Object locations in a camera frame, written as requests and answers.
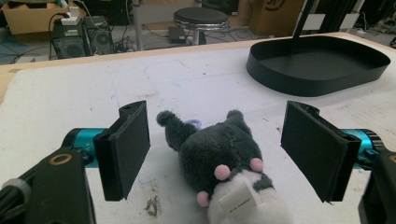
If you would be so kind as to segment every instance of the white table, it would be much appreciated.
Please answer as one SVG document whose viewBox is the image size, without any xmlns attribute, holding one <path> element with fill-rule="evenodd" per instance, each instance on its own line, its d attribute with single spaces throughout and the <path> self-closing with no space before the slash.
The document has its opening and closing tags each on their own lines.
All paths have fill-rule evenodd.
<svg viewBox="0 0 396 224">
<path fill-rule="evenodd" d="M 314 98 L 272 91 L 252 79 L 246 62 L 257 41 L 0 66 L 0 90 L 7 90 L 0 106 L 0 183 L 59 148 L 71 129 L 107 128 L 120 106 L 146 100 L 151 148 L 128 199 L 106 202 L 98 170 L 87 169 L 97 221 L 207 223 L 155 118 L 168 109 L 206 127 L 237 108 L 295 223 L 359 223 L 357 206 L 368 172 L 353 171 L 343 202 L 322 203 L 280 147 L 286 102 L 292 100 L 319 108 L 338 128 L 371 129 L 389 149 L 396 148 L 396 51 L 352 35 L 331 35 L 379 49 L 392 63 L 375 82 Z M 144 208 L 155 195 L 159 213 L 152 217 Z"/>
</svg>

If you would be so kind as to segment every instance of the chair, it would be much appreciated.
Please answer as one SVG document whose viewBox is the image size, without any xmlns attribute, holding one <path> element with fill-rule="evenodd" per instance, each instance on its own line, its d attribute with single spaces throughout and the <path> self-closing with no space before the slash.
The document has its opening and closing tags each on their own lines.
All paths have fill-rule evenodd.
<svg viewBox="0 0 396 224">
<path fill-rule="evenodd" d="M 184 7 L 174 13 L 175 25 L 193 31 L 193 45 L 199 45 L 203 31 L 213 31 L 227 28 L 229 19 L 226 14 L 212 8 Z"/>
</svg>

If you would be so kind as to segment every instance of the gray floor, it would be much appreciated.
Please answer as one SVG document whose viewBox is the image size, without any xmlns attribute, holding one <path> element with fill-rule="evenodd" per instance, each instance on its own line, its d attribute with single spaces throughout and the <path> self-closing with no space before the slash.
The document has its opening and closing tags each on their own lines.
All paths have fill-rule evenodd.
<svg viewBox="0 0 396 224">
<path fill-rule="evenodd" d="M 370 29 L 367 32 L 359 30 L 350 30 L 353 35 L 360 36 L 389 46 L 389 42 L 396 36 L 396 34 L 386 34 L 378 29 Z M 117 53 L 130 52 L 136 50 L 134 42 L 134 27 L 133 26 L 115 26 L 112 30 L 112 38 Z M 246 41 L 258 38 L 265 38 L 263 36 L 256 36 L 251 33 L 248 27 L 233 27 L 221 31 L 205 32 L 206 44 Z M 186 45 L 170 44 L 167 30 L 149 30 L 143 31 L 143 47 L 145 50 L 163 49 L 163 48 L 179 48 Z M 50 55 L 50 42 L 31 42 L 20 43 L 9 30 L 0 28 L 0 64 L 20 63 L 23 59 L 29 61 L 29 57 L 48 58 Z M 54 49 L 51 49 L 51 59 L 57 60 Z"/>
</svg>

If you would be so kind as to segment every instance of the plush toy paw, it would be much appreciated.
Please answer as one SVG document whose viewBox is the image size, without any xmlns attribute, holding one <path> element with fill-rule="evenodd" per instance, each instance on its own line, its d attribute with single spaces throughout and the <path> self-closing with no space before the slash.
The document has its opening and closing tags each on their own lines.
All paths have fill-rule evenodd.
<svg viewBox="0 0 396 224">
<path fill-rule="evenodd" d="M 230 176 L 230 168 L 226 165 L 218 165 L 215 169 L 215 177 L 217 180 L 225 180 Z"/>
<path fill-rule="evenodd" d="M 259 158 L 253 158 L 250 161 L 250 169 L 254 172 L 261 173 L 264 163 Z"/>
<path fill-rule="evenodd" d="M 197 194 L 197 202 L 201 207 L 208 207 L 209 206 L 209 194 L 206 191 L 200 191 Z"/>
</svg>

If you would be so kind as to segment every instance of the gray plush toy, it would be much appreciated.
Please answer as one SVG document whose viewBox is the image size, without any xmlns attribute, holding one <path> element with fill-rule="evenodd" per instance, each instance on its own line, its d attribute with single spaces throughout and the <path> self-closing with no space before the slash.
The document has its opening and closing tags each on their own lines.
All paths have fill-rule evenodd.
<svg viewBox="0 0 396 224">
<path fill-rule="evenodd" d="M 170 111 L 161 112 L 157 122 L 165 128 L 168 146 L 178 152 L 180 167 L 197 192 L 198 204 L 209 206 L 211 223 L 291 223 L 287 206 L 277 196 L 272 180 L 262 172 L 261 150 L 240 111 L 232 110 L 224 122 L 202 130 Z M 227 216 L 217 200 L 243 183 L 253 189 L 259 205 L 237 217 Z"/>
</svg>

